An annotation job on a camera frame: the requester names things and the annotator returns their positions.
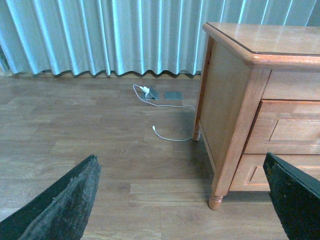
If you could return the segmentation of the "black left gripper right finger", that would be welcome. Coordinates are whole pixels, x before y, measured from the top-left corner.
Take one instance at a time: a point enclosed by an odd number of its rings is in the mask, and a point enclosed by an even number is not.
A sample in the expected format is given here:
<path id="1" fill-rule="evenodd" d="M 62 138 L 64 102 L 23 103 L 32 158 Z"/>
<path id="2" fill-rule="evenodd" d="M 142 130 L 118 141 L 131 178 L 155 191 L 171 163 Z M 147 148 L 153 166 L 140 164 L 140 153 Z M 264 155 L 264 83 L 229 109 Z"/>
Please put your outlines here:
<path id="1" fill-rule="evenodd" d="M 290 240 L 320 238 L 320 181 L 268 152 L 263 163 L 270 198 Z"/>

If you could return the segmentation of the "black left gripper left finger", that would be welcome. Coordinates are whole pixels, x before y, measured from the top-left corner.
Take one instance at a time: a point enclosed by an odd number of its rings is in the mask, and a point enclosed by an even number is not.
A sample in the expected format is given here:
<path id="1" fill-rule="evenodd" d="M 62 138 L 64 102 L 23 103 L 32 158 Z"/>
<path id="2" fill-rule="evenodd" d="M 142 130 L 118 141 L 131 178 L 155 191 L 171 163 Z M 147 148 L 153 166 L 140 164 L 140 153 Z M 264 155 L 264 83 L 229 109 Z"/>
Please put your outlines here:
<path id="1" fill-rule="evenodd" d="M 94 206 L 101 166 L 90 155 L 0 223 L 2 240 L 79 240 Z"/>

